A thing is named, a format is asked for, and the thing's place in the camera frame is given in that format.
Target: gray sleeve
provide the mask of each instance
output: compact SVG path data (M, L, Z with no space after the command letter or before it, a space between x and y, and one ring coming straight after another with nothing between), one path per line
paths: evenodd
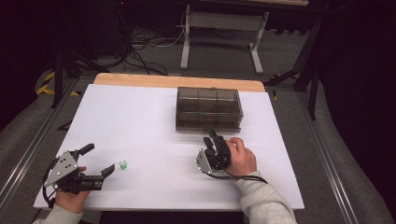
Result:
M259 171L249 175L262 176ZM244 179L235 184L242 191L241 207L250 224L296 223L289 203L271 185Z
M81 217L82 213L72 213L55 204L46 219L38 219L33 224L78 224Z

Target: white table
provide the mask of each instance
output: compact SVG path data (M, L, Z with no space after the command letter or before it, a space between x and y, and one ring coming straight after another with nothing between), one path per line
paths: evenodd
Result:
M263 177L293 209L303 209L268 94L239 94L244 118L236 136L255 153ZM240 192L232 180L214 179L198 170L195 158L205 148L205 135L176 132L176 101L176 88L88 87L58 155L94 143L95 149L78 160L88 167L85 173L99 175L112 163L116 163L116 171L102 190L92 192L85 208L240 211ZM128 168L121 170L119 161L127 161ZM41 192L34 207L47 207Z

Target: hand-held gripper device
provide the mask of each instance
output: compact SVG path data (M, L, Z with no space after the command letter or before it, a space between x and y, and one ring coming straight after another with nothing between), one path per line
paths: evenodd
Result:
M227 173L226 169L231 164L231 151L222 136L216 135L215 131L210 131L209 136L213 139L216 149L213 148L213 142L209 137L204 137L206 149L200 149L195 162L198 168L210 177L217 179L245 179L261 181L267 184L267 181L256 175L232 175ZM227 175L213 175L215 172L226 173Z
M209 132L209 137L204 137L206 149L200 149L196 163L198 168L205 174L224 172L231 163L231 152L224 138L217 135L214 130Z
M115 164L104 169L101 175L84 175L79 171L78 156L85 155L94 149L94 144L75 150L65 151L61 157L56 158L49 165L43 179L43 196L49 207L52 207L54 200L50 201L47 196L46 187L52 185L55 189L62 192L72 192L78 194L86 190L101 190L105 179L115 170Z

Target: transparent container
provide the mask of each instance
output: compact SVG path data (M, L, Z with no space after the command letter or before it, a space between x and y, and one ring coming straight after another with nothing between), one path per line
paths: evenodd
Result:
M178 132L239 133L243 117L238 90L177 88Z

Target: black wire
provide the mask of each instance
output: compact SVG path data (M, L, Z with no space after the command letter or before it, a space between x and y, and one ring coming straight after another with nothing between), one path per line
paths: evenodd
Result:
M162 38L163 35L155 34L154 37L151 37L151 34L147 31L137 32L136 34L131 36L131 45L140 45L140 48L133 47L135 50L145 49L146 46L149 45L149 42L152 40L156 40Z
M149 46L150 46L150 47L158 47L158 46L160 46L161 44L164 44L164 43L166 43L166 42L174 43L175 40L173 40L173 39L168 39L168 37L166 37L165 40L163 40L163 41L161 41L161 42L159 42L159 43L157 43L157 44L149 45Z
M139 57L140 62L143 64L143 67L146 69L146 72L147 72L148 75L149 75L149 70L148 70L148 68L147 68L147 66L146 66L146 63L143 61L142 57L140 56L140 54L137 53L136 50L133 50L133 53L136 54L137 57Z
M132 67L130 67L130 66L127 66L127 65L124 64L124 62L122 62L122 66L123 66L123 67L127 67L127 68L132 69L132 70L138 70L138 69L139 69L138 67L137 67L137 68L132 68Z
M55 189L55 190L49 195L49 198L56 192L56 190L58 190L58 189Z
M37 219L38 215L40 215L42 210L43 209L41 209L41 208L38 209L38 211L35 213L35 216L33 217L32 221L30 221L30 223L33 223Z
M212 32L212 34L214 34L214 35L216 35L216 36L218 36L220 38L223 38L223 39L232 39L235 36L235 34L236 34L236 30L234 30L233 34L230 35L230 36L222 36L222 35L217 34L216 32Z
M49 205L50 208L52 208L51 206L53 205L53 202L50 201L50 197L47 196L47 188L44 187L44 183L46 182L46 180L47 180L47 178L49 176L50 170L54 167L54 165L56 164L56 162L58 160L59 159L55 159L55 160L52 161L52 163L49 164L49 167L47 167L46 173L44 174L43 178L41 179L41 181L43 182L43 190L42 190L43 191L43 198L46 201L46 203Z
M127 55L128 55L127 52L122 53L120 59L116 60L114 63L99 64L99 66L101 66L101 67L103 67L103 68L114 67L114 66L116 66L116 65L118 65L118 64L120 64L120 63L122 63L122 62L126 59ZM77 63L77 64L78 64L78 67L80 67L80 68L82 68L82 69L84 69L84 70L86 70L86 71L93 71L93 70L95 70L95 69L92 69L91 67L86 66L86 65L84 65L84 64L81 64L81 63Z
M141 66L141 65L132 64L132 63L129 63L129 62L127 62L127 61L124 61L124 62L125 62L125 63L128 63L128 64L131 65L131 66L137 67L137 68L132 68L132 67L129 67L129 66L125 66L125 65L124 65L125 67L130 68L130 69L133 69L133 70L137 70L138 68L145 68L144 66ZM164 76L167 76L167 75L168 75L166 69L165 69L165 73L163 73L163 72L161 72L161 71L159 71L159 70L157 70L157 69L155 69L155 68L152 68L152 67L150 67L150 66L147 66L146 68L147 68L148 70L153 71L153 72L155 72L155 73L157 73L157 74L160 74L160 75L164 75Z
M268 184L268 182L260 177L260 176L256 176L256 175L231 175L227 172L225 172L227 175L223 176L223 175L210 175L207 174L210 177L216 178L216 179L245 179L245 180L254 180L254 181L260 181L263 182L265 184Z
M162 75L166 75L166 76L168 75L168 70L166 70L165 66L163 66L162 64L159 64L159 63L151 63L151 62L145 62L145 63L146 63L147 68L149 68L149 69L151 69L151 70L153 70L153 71L155 71L155 72L157 72L157 73L160 73L160 74L162 74ZM149 64L158 65L158 66L160 66L165 72L164 72L164 73L163 73L163 72L160 72L159 70L156 70L156 69L154 69L153 67L151 67Z

